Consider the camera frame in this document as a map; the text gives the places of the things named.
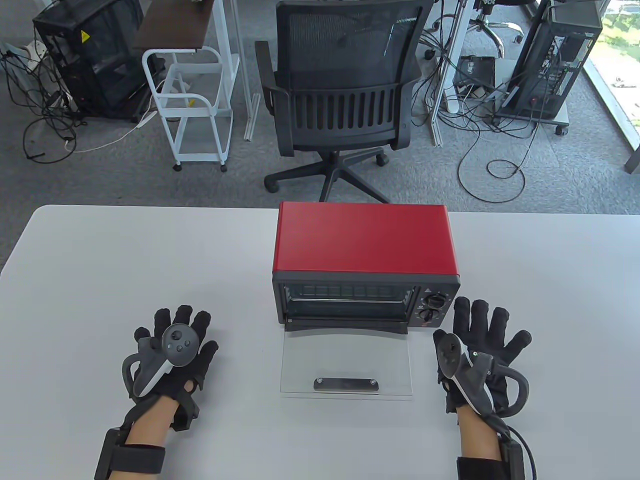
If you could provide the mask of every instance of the hand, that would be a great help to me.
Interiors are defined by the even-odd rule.
[[[504,338],[509,312],[502,307],[497,307],[493,311],[491,326],[488,324],[489,304],[484,300],[475,300],[470,308],[468,298],[458,297],[453,308],[453,333],[467,345],[470,354],[474,351],[488,353],[496,362],[508,367],[522,349],[531,343],[531,334],[526,330],[520,330],[505,346]],[[443,330],[434,332],[433,340],[436,345],[444,335]],[[446,381],[439,368],[438,382],[443,383],[448,391],[447,413],[450,412],[450,406],[455,409],[467,403],[456,385]],[[486,384],[493,397],[495,411],[500,412],[506,409],[509,406],[506,378],[489,375]]]
[[[183,305],[179,307],[175,312],[175,319],[173,323],[189,324],[193,309],[189,305]],[[211,322],[211,315],[208,312],[199,312],[191,324],[192,329],[198,334],[200,344],[202,344],[205,335],[207,334],[207,328]],[[155,328],[154,338],[157,339],[158,345],[162,339],[164,331],[171,325],[171,316],[167,308],[162,308],[156,312],[155,316]],[[150,337],[149,331],[140,327],[136,330],[134,338],[136,342],[145,337]],[[162,396],[170,397],[174,400],[178,400],[178,395],[182,390],[187,390],[192,394],[196,385],[202,390],[204,386],[204,377],[209,370],[209,364],[213,359],[213,356],[218,350],[218,344],[213,340],[205,343],[200,349],[199,354],[193,359],[193,361],[185,367],[174,367],[169,373],[163,375],[158,383],[151,389],[150,394],[159,394]],[[135,373],[135,377],[138,376],[140,368]]]

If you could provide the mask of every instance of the white desk leg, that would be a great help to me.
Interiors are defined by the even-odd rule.
[[[227,89],[229,97],[231,97],[231,92],[234,91],[234,83],[236,81],[237,63],[234,64],[234,56],[231,55],[227,18],[225,17],[223,1],[213,2],[213,23],[216,27],[216,37],[218,37],[218,52],[224,65],[223,81],[225,83],[225,89]],[[222,105],[222,107],[231,108],[231,105]]]
[[[458,17],[456,18],[456,20],[459,18],[460,26],[455,29],[456,26],[454,23],[453,28],[455,29],[455,34],[451,42],[451,49],[449,50],[449,59],[453,65],[458,66],[462,45],[465,43],[465,35],[467,34],[467,28],[473,11],[474,2],[471,0],[463,0],[462,8],[459,10]],[[442,66],[441,78],[444,79],[444,102],[449,113],[457,113],[458,110],[460,110],[458,92],[453,86],[453,77],[455,74],[456,69],[449,64],[449,62],[445,62]]]
[[[433,103],[429,102],[431,110],[429,114],[429,126],[431,127],[431,135],[433,143],[436,147],[442,146],[442,136],[440,135],[440,127],[438,126],[438,112],[440,111],[440,103],[443,95],[446,95],[447,110],[450,113],[457,113],[460,104],[458,102],[458,92],[453,86],[453,77],[456,73],[454,65],[458,66],[462,44],[465,41],[465,35],[469,26],[469,20],[474,9],[473,0],[459,0],[456,9],[456,17],[453,22],[451,48],[449,50],[449,60],[444,62],[440,71],[440,79],[436,87],[436,96]]]
[[[231,12],[236,23],[236,37],[238,41],[238,52],[240,53],[240,69],[242,72],[242,84],[244,88],[244,101],[246,102],[246,129],[244,130],[244,139],[251,141],[253,138],[253,130],[255,128],[255,121],[258,117],[258,109],[260,107],[259,93],[251,95],[251,89],[249,88],[249,75],[246,72],[246,56],[244,56],[244,45],[242,42],[242,34],[240,32],[240,19],[238,14],[238,5],[236,0],[231,1]]]

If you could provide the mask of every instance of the caster wheel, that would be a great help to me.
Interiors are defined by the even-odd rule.
[[[276,193],[278,190],[280,190],[280,187],[278,186],[278,182],[275,180],[264,179],[264,187],[267,189],[267,192],[269,193]]]
[[[385,154],[376,155],[376,165],[385,166],[387,163],[389,163],[389,157]]]

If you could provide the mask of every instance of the gray carpet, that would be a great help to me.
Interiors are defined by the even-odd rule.
[[[268,39],[275,52],[275,0],[239,0],[252,88],[259,87],[253,42]],[[519,8],[498,7],[496,20],[526,25]],[[519,45],[502,33],[507,58],[517,58]],[[465,54],[495,55],[495,48],[480,33],[471,33]],[[315,161],[314,154],[282,158],[278,153],[273,121],[261,106],[253,142],[243,141],[244,101],[240,82],[234,106],[236,123],[228,172],[213,164],[186,164],[181,173],[173,158],[159,119],[108,148],[76,154],[54,165],[38,165],[22,155],[24,126],[33,118],[9,101],[0,87],[0,268],[4,265],[35,209],[45,204],[176,205],[190,207],[276,207],[282,200],[316,201],[322,178],[281,183],[269,194],[262,186],[265,175]],[[640,176],[628,175],[623,164],[630,155],[622,135],[611,121],[585,76],[578,78],[568,97],[571,131],[566,137],[541,127],[532,146],[525,174],[527,186],[517,200],[491,205],[474,200],[458,185],[456,165],[476,134],[442,126],[445,146],[432,147],[426,127],[414,127],[409,148],[388,152],[384,168],[370,161],[357,171],[394,202],[445,204],[452,211],[575,212],[640,214]],[[115,140],[130,124],[92,120],[80,127],[79,149]],[[497,181],[488,177],[486,162],[493,158],[520,161],[527,140],[484,133],[465,161],[465,183],[484,196],[508,198],[519,190],[518,179]],[[62,142],[45,130],[33,151],[46,149],[53,159],[63,152]],[[334,202],[368,202],[345,182],[332,191]]]

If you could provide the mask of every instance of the glass door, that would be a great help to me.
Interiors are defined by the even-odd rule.
[[[589,58],[602,80],[593,76],[591,80],[597,88],[608,89],[610,100],[612,96],[618,104],[609,106],[611,112],[636,147],[640,135],[640,0],[605,0],[600,2],[600,12],[603,30]]]

